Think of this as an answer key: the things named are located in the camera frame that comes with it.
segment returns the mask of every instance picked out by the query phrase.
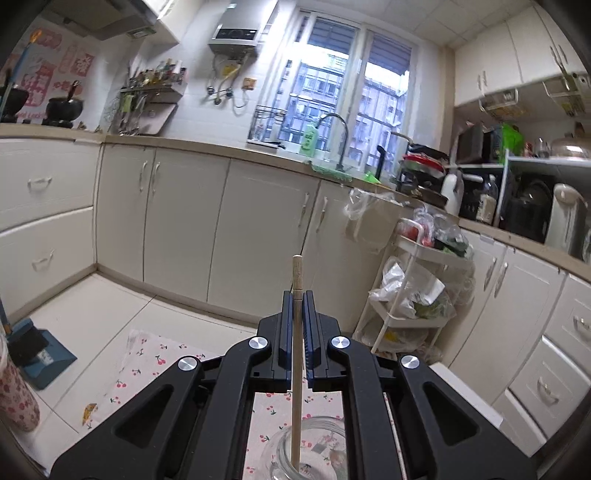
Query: kitchen cabinet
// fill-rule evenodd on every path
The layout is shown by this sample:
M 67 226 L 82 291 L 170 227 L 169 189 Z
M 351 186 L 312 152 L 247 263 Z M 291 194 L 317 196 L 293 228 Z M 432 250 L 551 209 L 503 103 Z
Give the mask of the kitchen cabinet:
M 557 54 L 564 64 L 564 68 L 567 70 L 567 72 L 585 73 L 585 66 L 579 58 L 579 55 L 577 55 L 573 46 L 570 44 L 560 27 L 554 20 L 552 20 L 550 14 L 537 4 L 534 4 L 534 7 L 540 15 L 545 27 L 548 29 L 550 37 L 552 38 L 552 41 L 556 47 Z
M 92 207 L 1 233 L 0 294 L 10 321 L 20 320 L 29 302 L 93 263 Z
M 158 149 L 148 188 L 146 283 L 207 301 L 213 240 L 228 164 L 226 158 Z
M 482 59 L 482 89 L 494 93 L 523 83 L 507 23 L 488 28 L 476 40 Z
M 232 160 L 213 247 L 207 302 L 256 317 L 281 311 L 319 180 Z
M 349 192 L 320 183 L 302 253 L 304 289 L 314 291 L 316 310 L 336 318 L 342 332 L 355 329 L 383 254 L 345 237 Z
M 591 380 L 542 337 L 509 388 L 550 438 L 579 406 L 589 387 Z
M 509 390 L 503 392 L 492 408 L 503 417 L 499 430 L 527 456 L 531 457 L 546 443 L 540 428 Z
M 567 277 L 544 335 L 591 376 L 591 285 Z
M 478 39 L 456 50 L 455 106 L 471 102 L 482 93 L 482 57 Z
M 505 244 L 477 233 L 462 230 L 462 233 L 473 249 L 472 260 L 474 270 L 474 292 L 467 305 L 456 306 L 457 316 L 450 320 L 437 339 L 437 346 L 443 352 L 442 362 L 449 366 L 472 332 L 484 309 L 484 305 L 495 285 L 501 265 L 503 264 Z
M 100 170 L 97 261 L 138 281 L 144 280 L 144 225 L 154 154 L 153 148 L 107 145 Z
M 100 145 L 0 140 L 0 231 L 92 206 Z
M 492 404 L 536 345 L 564 281 L 542 260 L 508 248 L 493 291 L 450 370 Z
M 507 21 L 515 44 L 523 83 L 560 75 L 554 59 L 555 47 L 548 30 L 534 7 Z

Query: black appliance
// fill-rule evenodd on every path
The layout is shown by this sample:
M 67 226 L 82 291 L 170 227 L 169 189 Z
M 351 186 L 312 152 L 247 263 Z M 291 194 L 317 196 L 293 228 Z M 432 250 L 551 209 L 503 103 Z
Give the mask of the black appliance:
M 499 226 L 503 230 L 544 243 L 552 212 L 552 179 L 522 179 L 517 197 L 509 199 Z

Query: window blind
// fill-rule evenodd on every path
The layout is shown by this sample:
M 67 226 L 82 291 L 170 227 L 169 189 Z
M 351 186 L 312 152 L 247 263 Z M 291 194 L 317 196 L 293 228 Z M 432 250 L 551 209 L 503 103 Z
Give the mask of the window blind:
M 310 33 L 308 44 L 348 55 L 355 39 L 355 30 L 347 25 L 318 18 Z
M 368 62 L 391 72 L 404 75 L 410 69 L 411 48 L 391 38 L 374 34 Z

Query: cherry print cloth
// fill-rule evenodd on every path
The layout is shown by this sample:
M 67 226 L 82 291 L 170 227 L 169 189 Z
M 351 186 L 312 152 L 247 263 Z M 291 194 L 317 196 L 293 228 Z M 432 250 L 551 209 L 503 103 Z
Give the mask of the cherry print cloth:
M 98 402 L 86 422 L 82 435 L 124 405 L 170 365 L 184 355 L 210 360 L 217 355 L 200 348 L 169 340 L 149 332 L 132 330 L 117 379 Z M 303 417 L 329 416 L 342 418 L 340 393 L 312 392 L 302 381 Z M 252 408 L 251 429 L 246 446 L 243 478 L 254 479 L 262 451 L 273 435 L 291 425 L 291 391 L 286 394 L 257 393 Z M 315 442 L 302 434 L 302 448 L 312 448 Z

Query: white kettle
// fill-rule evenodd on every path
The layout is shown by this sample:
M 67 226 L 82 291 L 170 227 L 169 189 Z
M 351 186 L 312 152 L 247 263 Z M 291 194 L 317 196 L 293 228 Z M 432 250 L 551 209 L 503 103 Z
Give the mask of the white kettle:
M 457 216 L 460 213 L 462 198 L 464 196 L 464 181 L 462 172 L 457 168 L 451 170 L 443 180 L 441 194 L 447 198 L 445 211 L 451 215 Z

